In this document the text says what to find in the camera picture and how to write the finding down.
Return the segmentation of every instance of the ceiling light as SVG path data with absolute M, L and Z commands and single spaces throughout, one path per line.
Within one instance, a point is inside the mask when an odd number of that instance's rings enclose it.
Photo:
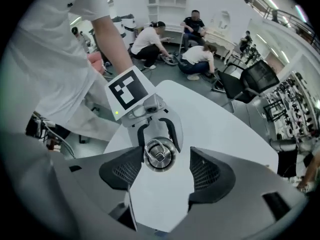
M 290 63 L 290 61 L 288 60 L 288 57 L 287 57 L 287 55 L 284 53 L 284 51 L 282 50 L 281 52 L 282 52 L 283 57 L 285 58 L 286 62 L 287 62 L 287 63 Z
M 70 23 L 70 25 L 76 24 L 76 23 L 78 23 L 79 21 L 81 21 L 81 17 L 76 18 L 74 21 L 72 21 L 72 22 Z
M 274 3 L 274 1 L 272 1 L 272 0 L 268 0 L 268 1 L 270 4 L 272 4 L 273 8 L 275 8 L 277 10 L 279 9 L 278 6 Z
M 273 53 L 275 54 L 275 56 L 279 57 L 278 54 L 276 53 L 276 51 L 275 51 L 274 49 L 272 49 L 271 47 L 270 47 L 270 49 L 273 51 Z
M 265 44 L 267 43 L 260 35 L 256 34 Z
M 304 23 L 306 23 L 307 20 L 306 20 L 305 15 L 303 14 L 303 10 L 302 10 L 302 8 L 300 7 L 300 5 L 296 5 L 295 8 L 296 8 L 296 10 L 298 11 L 299 16 L 300 16 L 300 18 L 302 19 L 302 21 L 303 21 Z
M 284 19 L 285 23 L 289 23 L 289 21 L 287 20 L 287 18 L 285 16 L 282 16 L 282 18 Z

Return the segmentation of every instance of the metal knob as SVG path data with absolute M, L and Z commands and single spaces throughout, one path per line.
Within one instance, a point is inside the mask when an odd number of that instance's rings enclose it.
M 174 143 L 166 137 L 156 137 L 144 146 L 144 162 L 155 172 L 165 172 L 176 160 L 177 149 Z

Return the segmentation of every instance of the black shirt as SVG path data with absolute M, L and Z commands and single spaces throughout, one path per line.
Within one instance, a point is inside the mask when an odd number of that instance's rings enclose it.
M 203 21 L 201 19 L 198 19 L 196 21 L 192 20 L 191 17 L 187 17 L 184 19 L 183 21 L 187 26 L 191 27 L 193 29 L 193 31 L 198 32 L 200 28 L 203 28 L 205 26 L 205 24 L 203 23 Z
M 241 50 L 241 51 L 243 51 L 244 49 L 246 49 L 247 46 L 249 45 L 249 42 L 252 41 L 251 37 L 248 36 L 248 35 L 246 35 L 244 39 L 246 39 L 246 41 L 241 41 L 241 43 L 240 43 L 240 50 Z

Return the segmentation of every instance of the white t-shirt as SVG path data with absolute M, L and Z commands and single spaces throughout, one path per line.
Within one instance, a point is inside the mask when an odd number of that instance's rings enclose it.
M 160 38 L 153 27 L 147 27 L 135 39 L 131 52 L 137 55 L 143 48 L 154 44 L 161 44 Z
M 36 0 L 19 22 L 7 51 L 40 96 L 36 111 L 63 125 L 98 72 L 70 30 L 68 13 L 94 21 L 109 15 L 108 0 Z
M 197 45 L 188 49 L 183 55 L 182 59 L 187 60 L 194 65 L 199 62 L 213 62 L 214 55 L 209 50 L 204 51 L 204 47 Z

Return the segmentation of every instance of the hand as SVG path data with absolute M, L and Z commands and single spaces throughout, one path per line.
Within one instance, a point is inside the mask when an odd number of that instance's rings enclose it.
M 202 37 L 204 37 L 204 36 L 206 35 L 206 33 L 207 33 L 206 30 L 202 30 L 201 33 L 200 33 L 200 35 L 201 35 Z
M 302 190 L 307 184 L 304 183 L 304 181 L 300 181 L 300 183 L 298 184 L 298 186 L 296 187 L 298 190 Z

